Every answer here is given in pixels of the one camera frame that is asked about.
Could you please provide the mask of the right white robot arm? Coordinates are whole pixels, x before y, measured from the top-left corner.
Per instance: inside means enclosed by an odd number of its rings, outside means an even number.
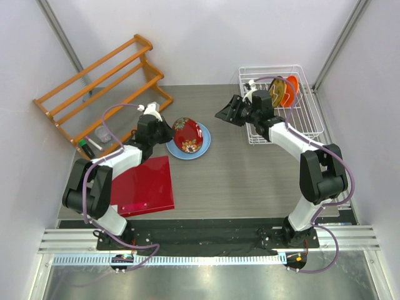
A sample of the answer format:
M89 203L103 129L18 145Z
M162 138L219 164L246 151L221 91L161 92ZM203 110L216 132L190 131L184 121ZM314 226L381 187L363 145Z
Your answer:
M280 146L299 162L301 198L284 219L282 239L290 248L302 246L323 207L348 188L340 148L315 142L295 130L275 114L272 97L265 90L249 92L245 98L234 95L215 117L236 126L252 124L266 141Z

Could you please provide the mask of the light blue plate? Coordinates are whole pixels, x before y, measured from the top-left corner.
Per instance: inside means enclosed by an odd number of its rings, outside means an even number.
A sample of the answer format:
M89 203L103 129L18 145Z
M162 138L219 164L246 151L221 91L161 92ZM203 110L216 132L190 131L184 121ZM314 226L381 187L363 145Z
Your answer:
M167 150L175 158L186 160L186 161L197 159L197 158L200 158L202 155L204 155L206 153L206 151L209 149L209 147L211 145L211 134L205 125L201 124L200 122L197 122L197 123L200 125L202 132L204 134L204 141L203 141L201 149L194 154L186 154L178 149L178 147L175 145L175 143L172 139L171 141L169 141L166 144L166 147L167 147Z

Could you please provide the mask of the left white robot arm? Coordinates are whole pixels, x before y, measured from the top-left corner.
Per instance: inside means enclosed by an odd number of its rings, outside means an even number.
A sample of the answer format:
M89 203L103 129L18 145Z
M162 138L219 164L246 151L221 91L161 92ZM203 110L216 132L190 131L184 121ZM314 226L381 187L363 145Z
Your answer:
M128 221L111 206L115 178L145 163L153 147L173 139L175 131L158 112L145 112L139 118L134 137L120 150L99 159L78 159L72 166L62 205L84 217L106 235L119 249L149 249L133 246L133 232Z

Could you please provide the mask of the red floral plate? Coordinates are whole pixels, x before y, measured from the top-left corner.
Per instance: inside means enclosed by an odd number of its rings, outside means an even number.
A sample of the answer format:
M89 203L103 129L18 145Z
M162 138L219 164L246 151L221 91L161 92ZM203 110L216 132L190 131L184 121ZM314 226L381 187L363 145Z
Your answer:
M175 131L173 141L180 151L194 154L203 146L203 130L193 119L181 117L174 122L172 128Z

